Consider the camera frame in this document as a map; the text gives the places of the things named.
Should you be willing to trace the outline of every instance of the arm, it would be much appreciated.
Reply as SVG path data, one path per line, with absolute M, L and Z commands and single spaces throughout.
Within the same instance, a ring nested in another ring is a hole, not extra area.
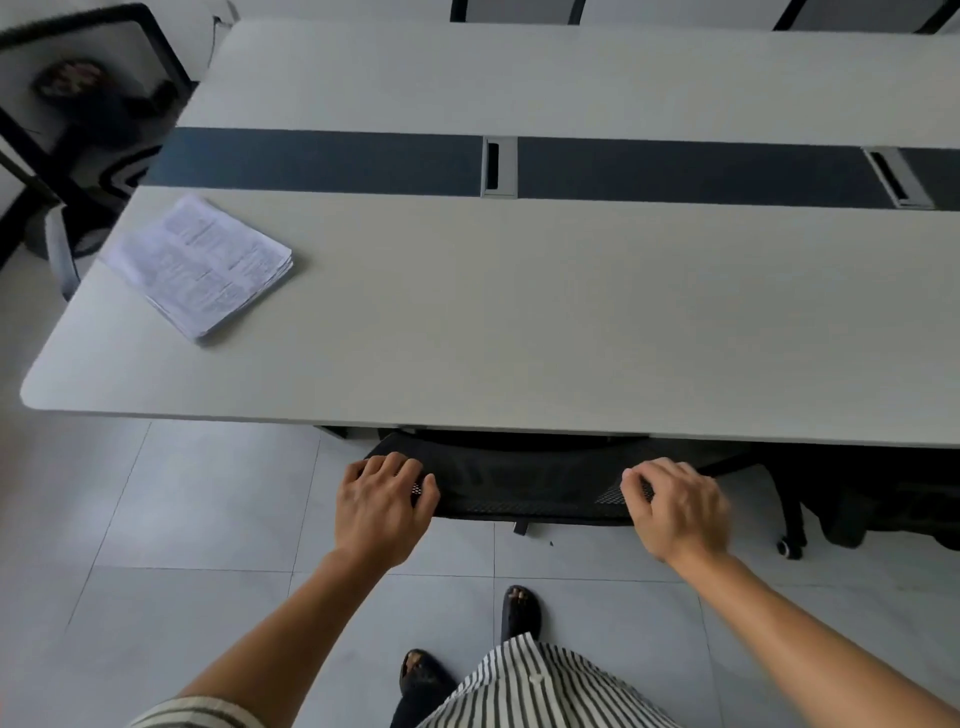
M 654 489 L 648 503 L 643 477 Z M 716 481 L 667 458 L 624 471 L 640 540 L 727 621 L 814 728 L 960 728 L 960 713 L 822 624 L 727 553 Z
M 182 690 L 239 705 L 267 728 L 289 728 L 343 632 L 388 569 L 406 561 L 426 532 L 440 491 L 422 465 L 398 452 L 347 467 L 337 493 L 336 547 L 275 612 Z

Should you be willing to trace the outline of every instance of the chair caster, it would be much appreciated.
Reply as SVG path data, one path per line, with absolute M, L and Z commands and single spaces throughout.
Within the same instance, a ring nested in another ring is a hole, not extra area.
M 777 553 L 788 561 L 800 561 L 804 558 L 804 548 L 786 536 L 777 541 Z

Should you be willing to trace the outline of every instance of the stack of papers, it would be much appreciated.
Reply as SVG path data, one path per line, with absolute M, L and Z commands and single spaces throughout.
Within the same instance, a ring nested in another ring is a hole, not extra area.
M 189 195 L 101 260 L 196 341 L 283 278 L 293 253 Z

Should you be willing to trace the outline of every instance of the black sandal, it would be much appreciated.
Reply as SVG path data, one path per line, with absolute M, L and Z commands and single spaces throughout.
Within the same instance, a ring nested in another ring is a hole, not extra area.
M 503 619 L 500 621 L 502 643 L 527 632 L 534 640 L 539 640 L 542 623 L 540 601 L 533 592 L 516 585 L 507 590 L 503 595 Z
M 408 670 L 407 663 L 412 655 L 420 655 L 420 659 Z M 437 658 L 425 650 L 412 649 L 403 656 L 403 663 L 400 665 L 400 694 L 405 695 L 415 686 L 427 683 L 436 684 L 448 692 L 457 689 L 457 681 L 450 676 Z

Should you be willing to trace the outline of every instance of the tiled floor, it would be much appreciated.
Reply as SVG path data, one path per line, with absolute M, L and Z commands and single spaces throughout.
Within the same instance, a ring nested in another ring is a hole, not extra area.
M 311 427 L 44 415 L 17 389 L 62 304 L 38 260 L 0 271 L 0 725 L 121 726 L 296 588 L 332 543 L 333 494 L 369 443 Z M 734 550 L 784 594 L 960 705 L 960 553 L 910 534 L 779 558 L 763 471 L 726 479 Z M 696 594 L 630 529 L 437 521 L 337 643 L 298 726 L 387 725 L 406 649 L 457 674 L 513 583 L 545 637 L 689 728 L 800 725 Z

